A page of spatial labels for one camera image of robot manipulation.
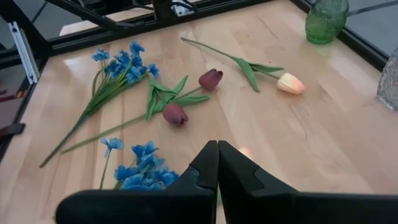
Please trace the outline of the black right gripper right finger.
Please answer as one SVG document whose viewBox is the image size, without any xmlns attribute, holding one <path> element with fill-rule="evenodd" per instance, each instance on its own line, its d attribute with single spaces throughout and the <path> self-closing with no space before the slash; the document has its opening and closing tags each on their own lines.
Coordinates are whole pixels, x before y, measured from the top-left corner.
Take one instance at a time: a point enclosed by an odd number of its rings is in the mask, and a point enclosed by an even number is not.
<svg viewBox="0 0 398 224">
<path fill-rule="evenodd" d="M 301 192 L 219 141 L 228 224 L 398 224 L 398 195 Z"/>
</svg>

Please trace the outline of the dark red artificial tulip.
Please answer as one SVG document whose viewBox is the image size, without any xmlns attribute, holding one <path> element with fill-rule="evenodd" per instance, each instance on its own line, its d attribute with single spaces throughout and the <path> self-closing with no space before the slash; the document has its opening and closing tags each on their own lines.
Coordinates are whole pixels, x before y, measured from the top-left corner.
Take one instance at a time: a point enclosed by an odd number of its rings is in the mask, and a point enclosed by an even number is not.
<svg viewBox="0 0 398 224">
<path fill-rule="evenodd" d="M 170 89 L 157 82 L 154 78 L 149 79 L 149 101 L 146 110 L 146 120 L 151 120 L 154 114 L 162 113 L 166 121 L 174 126 L 181 126 L 188 121 L 188 116 L 183 108 L 172 100 L 182 91 L 188 76 L 183 77 L 178 85 Z"/>
<path fill-rule="evenodd" d="M 206 90 L 206 91 L 215 90 L 215 88 L 218 86 L 219 82 L 221 81 L 222 77 L 223 77 L 223 72 L 221 70 L 216 70 L 213 68 L 213 69 L 207 71 L 206 73 L 202 74 L 199 77 L 199 79 L 198 79 L 199 87 L 197 87 L 185 94 L 182 94 L 182 95 L 178 94 L 178 96 L 172 100 L 172 103 L 176 103 L 183 108 L 184 106 L 195 105 L 202 101 L 209 100 L 210 99 L 209 96 L 196 95 L 195 93 L 198 91 L 201 91 L 201 90 Z M 64 151 L 62 151 L 62 154 L 73 151 L 73 150 L 75 150 L 79 147 L 82 147 L 90 142 L 93 142 L 99 138 L 105 137 L 111 133 L 114 133 L 114 132 L 122 129 L 122 128 L 132 125 L 142 119 L 146 119 L 146 113 L 139 115 L 133 119 L 130 119 L 122 124 L 115 126 L 115 127 L 107 129 L 107 130 L 105 130 L 95 136 L 92 136 L 86 140 L 76 143 L 76 144 L 66 148 Z"/>
</svg>

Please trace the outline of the clear glass vase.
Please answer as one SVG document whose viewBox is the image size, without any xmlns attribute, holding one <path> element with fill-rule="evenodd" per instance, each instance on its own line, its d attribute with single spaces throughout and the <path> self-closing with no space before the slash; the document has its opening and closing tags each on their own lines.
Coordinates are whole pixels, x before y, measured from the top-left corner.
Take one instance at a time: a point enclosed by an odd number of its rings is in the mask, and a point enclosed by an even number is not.
<svg viewBox="0 0 398 224">
<path fill-rule="evenodd" d="M 382 70 L 377 97 L 391 110 L 398 111 L 398 47 Z"/>
</svg>

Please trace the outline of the blue artificial flower bunch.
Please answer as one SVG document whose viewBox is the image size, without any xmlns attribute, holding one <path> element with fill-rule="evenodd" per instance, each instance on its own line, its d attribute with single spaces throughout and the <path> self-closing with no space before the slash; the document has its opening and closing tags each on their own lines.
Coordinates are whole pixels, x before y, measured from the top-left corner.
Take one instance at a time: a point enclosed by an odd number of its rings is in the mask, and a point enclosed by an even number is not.
<svg viewBox="0 0 398 224">
<path fill-rule="evenodd" d="M 98 49 L 91 56 L 94 61 L 101 65 L 101 69 L 95 75 L 91 84 L 91 99 L 71 130 L 39 165 L 40 168 L 47 165 L 75 132 L 107 102 L 147 77 L 159 77 L 160 72 L 156 64 L 144 64 L 141 57 L 141 53 L 144 51 L 145 48 L 133 40 L 128 52 L 122 50 L 118 55 L 110 57 L 109 52 Z"/>
<path fill-rule="evenodd" d="M 114 171 L 114 190 L 164 190 L 179 179 L 179 174 L 170 170 L 165 159 L 156 155 L 159 148 L 153 141 L 135 145 L 131 151 L 135 159 L 128 166 L 119 165 Z"/>
</svg>

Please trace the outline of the silver aluminium bar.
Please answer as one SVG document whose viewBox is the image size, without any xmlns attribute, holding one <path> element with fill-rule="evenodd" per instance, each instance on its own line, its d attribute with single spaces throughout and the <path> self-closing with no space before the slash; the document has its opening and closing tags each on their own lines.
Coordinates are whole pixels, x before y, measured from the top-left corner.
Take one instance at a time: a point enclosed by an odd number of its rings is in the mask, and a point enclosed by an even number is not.
<svg viewBox="0 0 398 224">
<path fill-rule="evenodd" d="M 39 69 L 37 67 L 32 49 L 24 31 L 18 26 L 16 21 L 9 22 L 14 43 L 21 58 L 22 65 L 27 75 L 27 79 L 31 85 L 36 84 L 40 78 Z"/>
</svg>

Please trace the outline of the green glass vase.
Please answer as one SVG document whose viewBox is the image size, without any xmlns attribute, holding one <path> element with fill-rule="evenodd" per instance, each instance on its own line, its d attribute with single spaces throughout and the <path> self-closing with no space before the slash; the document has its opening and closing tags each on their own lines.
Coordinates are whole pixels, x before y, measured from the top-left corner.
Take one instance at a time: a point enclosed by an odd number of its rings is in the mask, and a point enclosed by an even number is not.
<svg viewBox="0 0 398 224">
<path fill-rule="evenodd" d="M 316 0 L 305 20 L 307 40 L 317 45 L 330 43 L 344 28 L 348 11 L 348 0 Z"/>
</svg>

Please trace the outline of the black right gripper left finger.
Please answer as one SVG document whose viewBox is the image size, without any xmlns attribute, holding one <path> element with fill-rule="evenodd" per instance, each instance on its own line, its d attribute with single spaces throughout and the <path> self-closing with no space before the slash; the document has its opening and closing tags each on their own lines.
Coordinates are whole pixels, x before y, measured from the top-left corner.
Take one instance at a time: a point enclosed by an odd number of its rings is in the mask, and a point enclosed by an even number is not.
<svg viewBox="0 0 398 224">
<path fill-rule="evenodd" d="M 63 199 L 56 224 L 215 224 L 219 147 L 208 141 L 164 190 L 83 190 Z"/>
</svg>

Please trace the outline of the cream peach artificial tulip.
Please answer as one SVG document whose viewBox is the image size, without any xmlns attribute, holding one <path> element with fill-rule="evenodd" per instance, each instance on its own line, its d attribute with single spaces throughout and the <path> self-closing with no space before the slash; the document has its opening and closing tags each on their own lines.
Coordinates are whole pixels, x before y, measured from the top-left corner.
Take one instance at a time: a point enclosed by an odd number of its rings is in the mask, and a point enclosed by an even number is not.
<svg viewBox="0 0 398 224">
<path fill-rule="evenodd" d="M 282 67 L 272 67 L 272 66 L 262 65 L 262 64 L 258 64 L 258 63 L 251 63 L 243 58 L 227 54 L 225 52 L 222 52 L 218 49 L 215 49 L 209 45 L 203 44 L 203 43 L 195 41 L 195 40 L 190 40 L 190 39 L 187 39 L 184 37 L 181 37 L 181 40 L 188 42 L 190 44 L 196 44 L 201 47 L 205 47 L 205 48 L 210 49 L 214 52 L 217 52 L 221 55 L 224 55 L 225 57 L 228 57 L 232 61 L 236 62 L 236 64 L 242 70 L 242 72 L 246 76 L 247 80 L 249 81 L 250 85 L 252 86 L 252 89 L 256 92 L 259 92 L 257 80 L 255 77 L 256 72 L 259 72 L 265 76 L 276 79 L 277 80 L 277 88 L 286 93 L 290 93 L 293 95 L 301 95 L 305 91 L 305 85 L 296 76 L 294 76 L 290 73 L 284 73 L 281 76 L 272 74 L 273 72 L 279 72 L 279 71 L 284 70 L 284 68 L 282 68 Z"/>
<path fill-rule="evenodd" d="M 245 155 L 247 158 L 249 158 L 250 160 L 253 160 L 253 156 L 252 156 L 252 152 L 250 149 L 246 148 L 246 147 L 240 147 L 238 149 L 238 151 L 240 153 L 242 153 L 243 155 Z"/>
</svg>

